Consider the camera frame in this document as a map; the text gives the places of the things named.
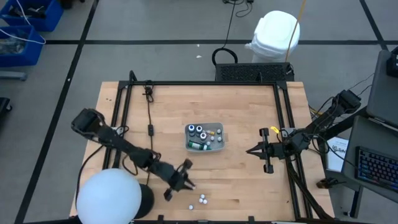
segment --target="white trash can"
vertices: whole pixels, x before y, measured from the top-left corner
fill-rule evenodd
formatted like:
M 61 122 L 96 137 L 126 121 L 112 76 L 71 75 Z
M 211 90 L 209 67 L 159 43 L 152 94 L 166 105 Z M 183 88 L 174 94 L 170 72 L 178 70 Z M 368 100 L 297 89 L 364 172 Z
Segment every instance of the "white trash can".
M 261 18 L 252 42 L 245 45 L 245 48 L 254 52 L 252 63 L 285 62 L 296 21 L 294 16 L 281 11 L 269 12 Z M 299 38 L 300 24 L 297 24 L 289 54 L 296 48 Z

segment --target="wooden table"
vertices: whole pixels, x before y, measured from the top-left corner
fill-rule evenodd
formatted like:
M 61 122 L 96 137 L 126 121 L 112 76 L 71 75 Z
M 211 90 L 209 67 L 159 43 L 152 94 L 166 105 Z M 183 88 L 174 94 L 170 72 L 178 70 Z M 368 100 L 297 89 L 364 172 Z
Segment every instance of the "wooden table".
M 96 109 L 104 114 L 108 124 L 112 118 L 117 86 L 117 82 L 104 82 L 99 93 Z M 288 83 L 288 90 L 295 125 L 305 127 L 311 118 L 303 83 Z M 141 86 L 132 88 L 127 118 L 130 130 L 125 138 L 136 146 L 150 147 L 147 102 L 143 92 Z M 175 192 L 173 199 L 166 202 L 163 193 L 168 185 L 151 175 L 149 187 L 154 191 L 155 205 L 143 220 L 156 220 L 158 215 L 164 215 L 165 220 L 247 220 L 248 216 L 254 216 L 256 220 L 294 220 L 285 162 L 273 158 L 274 174 L 265 174 L 262 169 L 264 161 L 245 152 L 261 141 L 260 128 L 279 127 L 271 86 L 155 86 L 154 99 L 150 105 L 155 129 L 154 150 L 162 154 L 162 161 L 175 167 L 189 158 L 193 162 L 189 176 L 197 189 Z M 281 91 L 280 100 L 288 127 Z M 211 154 L 187 152 L 184 146 L 185 125 L 209 122 L 223 123 L 224 150 Z M 274 132 L 270 132 L 269 139 L 270 142 L 277 141 Z M 96 148 L 96 143 L 88 142 L 84 160 Z M 81 185 L 101 170 L 103 158 L 104 150 L 87 163 Z M 320 156 L 312 151 L 303 151 L 302 160 L 308 189 L 325 211 L 334 217 L 328 190 L 316 186 L 320 179 L 325 178 Z M 126 164 L 133 169 L 130 161 Z M 137 178 L 144 184 L 147 174 L 139 170 Z M 298 188 L 297 193 L 301 202 L 300 213 L 305 217 L 302 194 Z M 199 203 L 200 194 L 206 195 L 207 205 Z M 188 209 L 190 204 L 195 207 L 194 210 Z M 74 202 L 70 215 L 76 215 Z

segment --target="white paper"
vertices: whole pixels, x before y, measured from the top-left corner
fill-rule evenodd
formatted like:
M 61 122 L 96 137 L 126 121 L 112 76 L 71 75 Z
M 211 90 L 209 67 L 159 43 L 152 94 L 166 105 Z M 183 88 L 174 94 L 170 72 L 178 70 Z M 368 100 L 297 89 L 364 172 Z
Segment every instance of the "white paper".
M 346 157 L 348 140 L 338 137 L 331 138 L 328 141 L 329 146 L 342 158 Z M 326 157 L 326 169 L 335 172 L 341 172 L 344 161 L 336 156 L 333 152 L 329 151 Z

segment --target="large white ball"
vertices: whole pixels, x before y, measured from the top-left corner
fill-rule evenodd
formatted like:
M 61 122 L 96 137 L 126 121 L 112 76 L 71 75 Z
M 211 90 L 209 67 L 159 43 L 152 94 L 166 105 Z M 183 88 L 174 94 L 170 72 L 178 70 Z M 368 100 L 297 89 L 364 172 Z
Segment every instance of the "large white ball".
M 76 209 L 82 224 L 127 224 L 141 204 L 141 188 L 133 175 L 105 169 L 86 181 Z

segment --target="blue bin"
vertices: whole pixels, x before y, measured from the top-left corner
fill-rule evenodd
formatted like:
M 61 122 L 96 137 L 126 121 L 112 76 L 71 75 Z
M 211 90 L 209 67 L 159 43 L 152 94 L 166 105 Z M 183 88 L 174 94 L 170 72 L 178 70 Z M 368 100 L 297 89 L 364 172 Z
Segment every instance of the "blue bin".
M 37 8 L 40 6 L 47 7 L 47 10 L 45 11 L 45 19 L 27 18 L 30 24 L 32 24 L 37 31 L 53 31 L 63 13 L 63 9 L 57 0 L 19 0 L 19 2 L 22 7 L 27 3 L 29 3 L 30 6 L 37 6 Z M 19 8 L 16 0 L 8 0 L 6 5 L 0 11 L 0 18 L 4 19 L 10 26 L 28 25 L 25 18 L 8 15 L 11 6 Z
M 29 40 L 43 42 L 41 36 L 32 26 L 0 27 L 0 29 L 8 34 L 16 34 L 17 30 L 20 30 L 29 34 Z M 9 38 L 9 36 L 0 32 L 0 39 L 5 38 Z M 25 48 L 20 54 L 0 54 L 0 67 L 35 65 L 40 57 L 42 47 L 42 44 L 26 42 Z

